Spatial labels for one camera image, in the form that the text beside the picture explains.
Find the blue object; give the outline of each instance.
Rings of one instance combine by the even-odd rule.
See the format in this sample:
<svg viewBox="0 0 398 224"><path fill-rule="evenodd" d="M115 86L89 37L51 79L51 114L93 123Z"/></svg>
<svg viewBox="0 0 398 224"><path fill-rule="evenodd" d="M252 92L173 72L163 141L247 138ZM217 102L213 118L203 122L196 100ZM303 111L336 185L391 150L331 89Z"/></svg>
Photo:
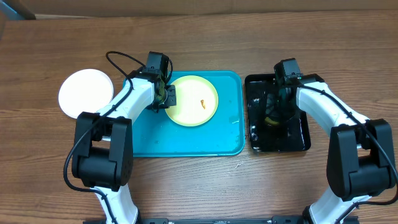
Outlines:
<svg viewBox="0 0 398 224"><path fill-rule="evenodd" d="M245 140L239 75L232 71L173 72L170 82L186 75L206 78L214 85L216 113L202 125L185 127L174 123L165 110L144 110L132 126L134 157L233 156L242 151Z"/></svg>

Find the table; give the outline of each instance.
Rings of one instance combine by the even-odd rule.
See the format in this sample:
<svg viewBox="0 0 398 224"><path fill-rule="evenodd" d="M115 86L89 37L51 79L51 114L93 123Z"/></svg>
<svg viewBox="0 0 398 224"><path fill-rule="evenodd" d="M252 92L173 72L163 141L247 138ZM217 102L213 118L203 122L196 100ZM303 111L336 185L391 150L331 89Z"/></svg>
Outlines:
<svg viewBox="0 0 398 224"><path fill-rule="evenodd" d="M94 194L74 192L63 182L75 120L62 113L57 95L64 79L84 68L104 71L119 91L123 75L106 60L109 50L143 61L150 50L163 52L175 70L234 70L242 83L295 57L303 73L319 74L356 111L386 119L397 146L397 24L398 11L7 22L0 41L0 220L81 223L104 217ZM125 70L137 68L122 57L115 61ZM301 214L328 185L328 137L312 118L309 125L312 147L306 153L255 155L246 121L247 142L238 156L135 159L132 199L146 218ZM362 223L398 223L397 209L363 206L354 214Z"/></svg>

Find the tray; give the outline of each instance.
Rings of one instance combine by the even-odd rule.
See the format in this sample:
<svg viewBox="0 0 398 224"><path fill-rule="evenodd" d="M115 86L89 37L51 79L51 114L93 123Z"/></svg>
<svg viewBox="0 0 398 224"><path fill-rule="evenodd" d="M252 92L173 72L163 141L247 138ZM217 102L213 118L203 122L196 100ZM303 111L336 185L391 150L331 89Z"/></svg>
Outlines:
<svg viewBox="0 0 398 224"><path fill-rule="evenodd" d="M245 143L242 81L232 71L173 72L171 82L186 75L210 81L218 93L218 108L205 124L185 127L165 110L144 110L132 127L134 157L233 156Z"/></svg>
<svg viewBox="0 0 398 224"><path fill-rule="evenodd" d="M245 80L250 145L256 152L306 151L311 147L307 114L296 108L295 115L283 124L264 122L267 87L272 88L275 74L248 75Z"/></svg>

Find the black tray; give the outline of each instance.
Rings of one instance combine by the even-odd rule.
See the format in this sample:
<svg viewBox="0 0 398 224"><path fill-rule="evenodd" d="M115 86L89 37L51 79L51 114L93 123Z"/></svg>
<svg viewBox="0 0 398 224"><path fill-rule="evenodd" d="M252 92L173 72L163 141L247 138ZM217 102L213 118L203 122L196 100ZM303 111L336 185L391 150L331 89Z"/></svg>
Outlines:
<svg viewBox="0 0 398 224"><path fill-rule="evenodd" d="M273 126L264 122L267 96L275 74L248 75L244 80L250 143L256 152L306 151L311 146L307 115L299 108L288 121Z"/></svg>

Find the wall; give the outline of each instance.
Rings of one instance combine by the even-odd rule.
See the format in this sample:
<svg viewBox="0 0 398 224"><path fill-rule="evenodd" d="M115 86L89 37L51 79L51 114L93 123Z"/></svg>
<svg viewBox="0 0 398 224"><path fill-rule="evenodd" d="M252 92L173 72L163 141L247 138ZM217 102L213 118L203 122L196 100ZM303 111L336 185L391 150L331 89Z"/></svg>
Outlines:
<svg viewBox="0 0 398 224"><path fill-rule="evenodd" d="M35 16L163 16L398 9L397 0L4 0Z"/></svg>

